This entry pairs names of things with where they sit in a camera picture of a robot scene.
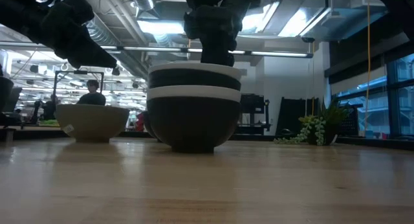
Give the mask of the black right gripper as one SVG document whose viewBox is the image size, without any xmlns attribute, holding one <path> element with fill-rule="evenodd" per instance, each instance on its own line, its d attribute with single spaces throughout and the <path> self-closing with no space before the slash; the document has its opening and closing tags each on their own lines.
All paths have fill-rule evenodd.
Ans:
<svg viewBox="0 0 414 224">
<path fill-rule="evenodd" d="M 184 31 L 202 45 L 201 63 L 234 66 L 236 37 L 243 24 L 243 4 L 207 5 L 190 3 L 184 14 Z"/>
</svg>

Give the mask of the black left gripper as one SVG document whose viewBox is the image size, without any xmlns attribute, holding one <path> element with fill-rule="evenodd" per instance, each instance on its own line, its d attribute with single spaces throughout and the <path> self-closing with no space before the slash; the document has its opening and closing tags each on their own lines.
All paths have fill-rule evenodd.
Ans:
<svg viewBox="0 0 414 224">
<path fill-rule="evenodd" d="M 86 0 L 31 0 L 34 7 L 30 40 L 52 48 L 75 68 L 115 68 L 114 59 L 93 41 L 86 22 L 94 18 Z"/>
</svg>

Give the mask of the black ceramic bowl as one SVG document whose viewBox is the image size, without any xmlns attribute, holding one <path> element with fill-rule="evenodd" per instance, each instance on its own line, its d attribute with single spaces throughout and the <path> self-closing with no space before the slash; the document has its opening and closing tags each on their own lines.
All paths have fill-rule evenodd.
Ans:
<svg viewBox="0 0 414 224">
<path fill-rule="evenodd" d="M 241 83 L 231 76 L 196 69 L 163 69 L 149 74 L 150 89 L 173 85 L 207 85 L 241 90 Z"/>
<path fill-rule="evenodd" d="M 147 130 L 147 132 L 149 133 L 149 135 L 151 137 L 153 137 L 154 139 L 157 140 L 157 142 L 160 142 L 160 139 L 155 135 L 152 127 L 151 127 L 151 123 L 149 121 L 149 115 L 147 111 L 143 112 L 143 119 L 144 119 L 144 127 Z"/>
<path fill-rule="evenodd" d="M 238 101 L 173 96 L 147 101 L 149 123 L 158 139 L 179 153 L 212 153 L 237 128 Z"/>
</svg>

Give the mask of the greyish beige bowl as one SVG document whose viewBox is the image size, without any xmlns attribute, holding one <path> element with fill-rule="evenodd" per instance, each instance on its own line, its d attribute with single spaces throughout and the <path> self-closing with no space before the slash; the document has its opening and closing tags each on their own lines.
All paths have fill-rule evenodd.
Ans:
<svg viewBox="0 0 414 224">
<path fill-rule="evenodd" d="M 56 120 L 62 131 L 77 142 L 109 142 L 125 130 L 129 110 L 89 104 L 60 104 Z"/>
</svg>

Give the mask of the person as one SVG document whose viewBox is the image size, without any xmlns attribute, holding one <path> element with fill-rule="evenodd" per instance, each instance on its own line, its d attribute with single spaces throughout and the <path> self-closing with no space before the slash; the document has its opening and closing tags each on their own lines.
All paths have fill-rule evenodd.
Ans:
<svg viewBox="0 0 414 224">
<path fill-rule="evenodd" d="M 56 107 L 59 104 L 59 100 L 56 95 L 51 95 L 50 100 L 47 101 L 43 106 L 43 119 L 44 120 L 55 120 Z"/>
<path fill-rule="evenodd" d="M 88 80 L 87 81 L 88 93 L 83 95 L 77 101 L 77 104 L 104 106 L 106 104 L 106 98 L 104 97 L 103 94 L 98 92 L 98 88 L 99 88 L 99 83 L 97 80 Z"/>
</svg>

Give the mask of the long ceiling light tube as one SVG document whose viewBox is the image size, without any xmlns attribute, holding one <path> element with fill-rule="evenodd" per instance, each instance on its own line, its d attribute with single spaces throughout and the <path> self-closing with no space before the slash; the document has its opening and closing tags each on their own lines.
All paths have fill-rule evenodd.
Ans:
<svg viewBox="0 0 414 224">
<path fill-rule="evenodd" d="M 15 42 L 15 41 L 0 41 L 0 47 L 4 48 L 22 48 L 25 50 L 38 49 L 40 51 L 51 51 L 52 49 L 42 45 L 31 42 Z M 176 47 L 147 47 L 147 46 L 107 46 L 102 45 L 101 48 L 106 51 L 139 51 L 139 52 L 168 52 L 168 53 L 197 53 L 200 54 L 202 49 L 194 48 L 176 48 Z M 312 58 L 312 53 L 300 52 L 282 52 L 282 51 L 253 51 L 253 50 L 234 50 L 229 51 L 230 54 L 238 56 L 269 56 L 282 58 Z"/>
</svg>

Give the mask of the black equipment cart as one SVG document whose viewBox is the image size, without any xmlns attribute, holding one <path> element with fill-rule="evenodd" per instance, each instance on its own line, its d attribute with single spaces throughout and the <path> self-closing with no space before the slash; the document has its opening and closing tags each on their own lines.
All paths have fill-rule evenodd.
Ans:
<svg viewBox="0 0 414 224">
<path fill-rule="evenodd" d="M 270 131 L 269 103 L 262 95 L 241 95 L 241 118 L 237 127 L 237 134 L 264 135 Z"/>
</svg>

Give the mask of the dark computer monitor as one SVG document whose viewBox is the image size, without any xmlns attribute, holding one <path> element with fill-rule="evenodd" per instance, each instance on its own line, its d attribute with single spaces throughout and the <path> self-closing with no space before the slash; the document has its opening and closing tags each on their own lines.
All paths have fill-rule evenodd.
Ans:
<svg viewBox="0 0 414 224">
<path fill-rule="evenodd" d="M 3 112 L 12 113 L 14 111 L 17 101 L 19 100 L 21 91 L 22 91 L 21 87 L 14 87 L 12 89 L 12 92 L 3 108 Z"/>
</svg>

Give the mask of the red object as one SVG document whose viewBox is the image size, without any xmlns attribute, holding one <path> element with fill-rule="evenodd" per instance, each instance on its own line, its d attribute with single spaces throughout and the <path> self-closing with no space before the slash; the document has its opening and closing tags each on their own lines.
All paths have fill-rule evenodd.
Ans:
<svg viewBox="0 0 414 224">
<path fill-rule="evenodd" d="M 141 112 L 136 116 L 136 122 L 135 122 L 135 130 L 139 132 L 144 131 L 144 113 Z"/>
</svg>

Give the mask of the black upright panel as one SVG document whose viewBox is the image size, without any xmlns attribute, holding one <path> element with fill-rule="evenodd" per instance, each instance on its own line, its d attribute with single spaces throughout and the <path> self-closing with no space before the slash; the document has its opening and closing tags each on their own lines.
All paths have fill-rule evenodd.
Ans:
<svg viewBox="0 0 414 224">
<path fill-rule="evenodd" d="M 305 115 L 317 114 L 320 101 L 318 98 L 289 99 L 283 97 L 279 109 L 276 137 L 296 135 L 301 130 L 299 118 Z"/>
</svg>

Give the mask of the green potted artificial plant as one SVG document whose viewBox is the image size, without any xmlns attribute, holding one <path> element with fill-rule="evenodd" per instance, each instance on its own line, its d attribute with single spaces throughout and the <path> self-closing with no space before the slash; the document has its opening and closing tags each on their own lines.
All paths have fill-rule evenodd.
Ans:
<svg viewBox="0 0 414 224">
<path fill-rule="evenodd" d="M 339 134 L 342 122 L 349 116 L 350 111 L 345 106 L 340 106 L 337 100 L 330 102 L 328 106 L 322 102 L 318 113 L 305 115 L 298 120 L 301 123 L 299 133 L 292 137 L 275 138 L 276 144 L 308 143 L 316 146 L 328 146 L 332 144 Z"/>
</svg>

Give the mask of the silver spiral ventilation duct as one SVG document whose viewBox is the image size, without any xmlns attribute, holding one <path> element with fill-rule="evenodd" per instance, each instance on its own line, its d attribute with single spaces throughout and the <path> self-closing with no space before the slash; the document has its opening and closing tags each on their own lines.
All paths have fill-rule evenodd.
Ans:
<svg viewBox="0 0 414 224">
<path fill-rule="evenodd" d="M 120 40 L 106 27 L 103 21 L 95 16 L 93 20 L 86 24 L 91 38 L 99 45 L 103 46 L 120 46 Z M 130 52 L 123 51 L 120 54 L 114 54 L 114 57 L 121 65 L 133 76 L 147 80 L 146 66 Z"/>
</svg>

